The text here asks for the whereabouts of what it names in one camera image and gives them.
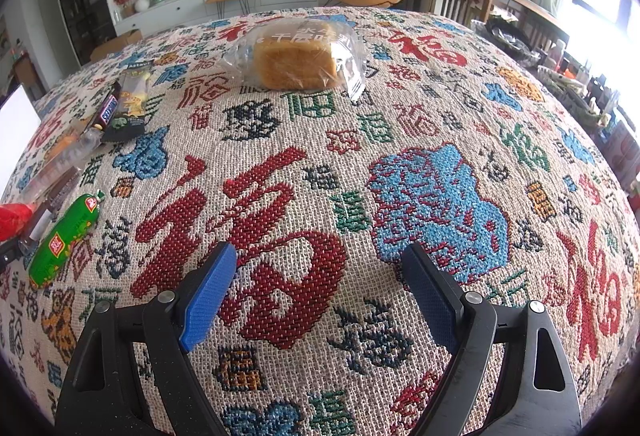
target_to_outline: silver bolt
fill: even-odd
[[[477,291],[468,291],[465,293],[465,299],[467,302],[471,302],[471,304],[480,304],[482,302],[482,295]]]
[[[536,313],[542,313],[545,310],[545,305],[540,301],[531,301],[529,303],[529,308],[535,311]]]
[[[171,290],[164,290],[158,294],[158,302],[162,304],[169,304],[175,299],[175,293]]]
[[[96,310],[98,313],[104,313],[110,307],[111,307],[111,303],[109,301],[100,301],[98,302],[98,304],[95,305],[94,310]]]

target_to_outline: woven fabric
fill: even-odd
[[[356,29],[368,48],[357,105],[337,90],[233,85],[216,69],[238,36],[282,16]],[[594,400],[636,336],[638,227],[590,139],[506,55],[443,18],[377,9],[174,29],[38,103],[43,123],[4,200],[72,117],[150,59],[145,135],[99,148],[66,202],[107,194],[94,233],[47,289],[30,289],[28,260],[1,276],[2,354],[50,419],[92,307],[175,287],[220,240],[238,250],[238,271],[190,359],[231,435],[409,431],[450,357],[402,283],[399,257],[414,241],[494,304],[542,300],[580,404]],[[153,418],[170,431],[143,344],[136,355]],[[497,350],[467,429],[481,426],[499,365]]]

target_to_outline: blue gripper pad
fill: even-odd
[[[236,262],[235,248],[231,244],[225,244],[193,294],[185,310],[184,329],[180,335],[180,345],[186,352],[190,352],[207,337],[213,317],[218,313],[236,273]]]
[[[455,355],[460,345],[456,325],[462,320],[463,313],[460,296],[419,244],[408,246],[401,260],[402,276],[414,294],[433,340]]]

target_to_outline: white plant pot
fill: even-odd
[[[134,8],[136,9],[136,12],[144,12],[145,10],[148,10],[150,6],[150,0],[137,0]]]

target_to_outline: door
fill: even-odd
[[[58,62],[63,78],[66,78],[78,71],[80,64],[69,40],[69,35],[66,33],[58,0],[38,0],[38,5],[53,55]]]

